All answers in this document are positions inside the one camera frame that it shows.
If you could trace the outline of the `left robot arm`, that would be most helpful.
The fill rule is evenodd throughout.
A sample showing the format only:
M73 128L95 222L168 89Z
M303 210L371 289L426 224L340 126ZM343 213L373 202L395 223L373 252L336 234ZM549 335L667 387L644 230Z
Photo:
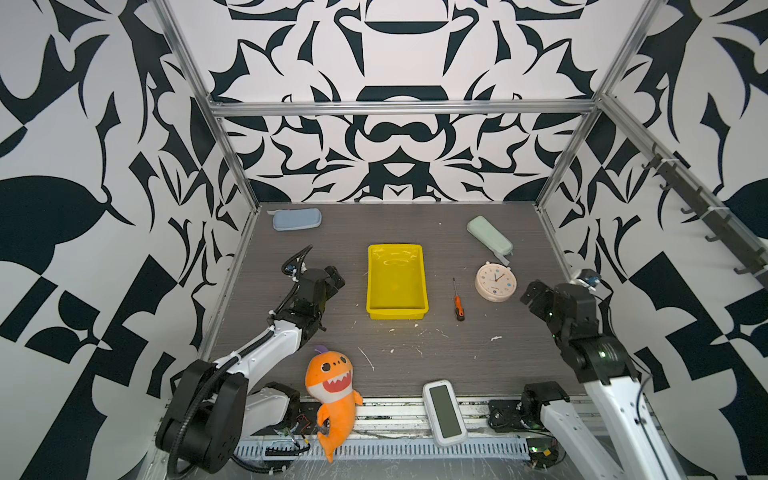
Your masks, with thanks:
M180 375L155 435L168 455L166 476L184 479L194 470L221 470L241 438L281 423L298 398L291 389L258 383L320 330L326 304L345 285L338 269L309 268L306 246L281 266L291 289L268 313L267 328L242 347L214 361L195 360Z

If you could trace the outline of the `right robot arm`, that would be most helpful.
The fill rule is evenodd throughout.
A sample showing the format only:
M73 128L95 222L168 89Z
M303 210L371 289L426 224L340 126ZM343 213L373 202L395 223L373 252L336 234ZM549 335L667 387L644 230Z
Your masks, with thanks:
M522 422L553 435L585 479L681 478L650 414L645 381L623 344L601 332L597 301L588 284L550 287L535 280L521 301L546 324L562 359L600 414L615 451L605 450L553 381L525 386L518 408Z

